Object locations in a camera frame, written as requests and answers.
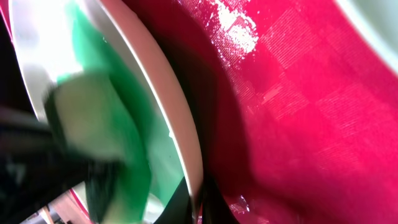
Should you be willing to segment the white plate top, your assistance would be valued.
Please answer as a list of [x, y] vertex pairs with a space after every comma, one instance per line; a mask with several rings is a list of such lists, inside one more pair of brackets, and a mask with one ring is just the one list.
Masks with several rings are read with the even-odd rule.
[[336, 0], [378, 57], [397, 73], [397, 0]]

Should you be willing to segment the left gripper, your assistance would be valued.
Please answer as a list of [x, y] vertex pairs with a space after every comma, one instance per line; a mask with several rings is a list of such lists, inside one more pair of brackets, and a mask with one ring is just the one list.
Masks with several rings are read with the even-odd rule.
[[65, 154], [50, 128], [23, 111], [1, 108], [1, 223], [21, 223], [82, 182], [109, 202], [117, 162]]

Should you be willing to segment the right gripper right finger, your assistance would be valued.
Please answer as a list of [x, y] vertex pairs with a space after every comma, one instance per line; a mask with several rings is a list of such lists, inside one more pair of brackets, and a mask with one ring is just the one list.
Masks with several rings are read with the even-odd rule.
[[202, 224], [238, 224], [216, 182], [205, 176], [202, 196]]

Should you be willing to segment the green sponge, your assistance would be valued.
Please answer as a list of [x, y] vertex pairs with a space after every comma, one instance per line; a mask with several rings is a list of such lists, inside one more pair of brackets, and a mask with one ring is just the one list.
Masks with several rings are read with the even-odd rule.
[[184, 177], [169, 129], [147, 80], [99, 1], [67, 1], [66, 22], [79, 70], [58, 79], [45, 100], [47, 121], [69, 156], [117, 162], [109, 202], [85, 182], [90, 220], [157, 220]]

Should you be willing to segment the white plate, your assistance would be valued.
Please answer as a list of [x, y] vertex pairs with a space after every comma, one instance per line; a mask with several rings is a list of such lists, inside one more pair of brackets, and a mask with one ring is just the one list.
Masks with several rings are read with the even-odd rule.
[[397, 73], [397, 0], [336, 0], [378, 57]]
[[[99, 1], [134, 54], [169, 129], [198, 220], [198, 194], [203, 182], [200, 143], [185, 95], [163, 51], [148, 29], [121, 0]], [[9, 0], [9, 22], [16, 57], [30, 103], [46, 121], [44, 96], [58, 79], [79, 68], [74, 61], [63, 0]]]

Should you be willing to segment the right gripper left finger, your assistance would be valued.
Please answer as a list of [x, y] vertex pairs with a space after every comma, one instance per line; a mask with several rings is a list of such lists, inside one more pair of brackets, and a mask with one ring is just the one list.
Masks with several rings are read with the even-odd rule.
[[183, 177], [166, 208], [154, 224], [192, 224], [192, 204]]

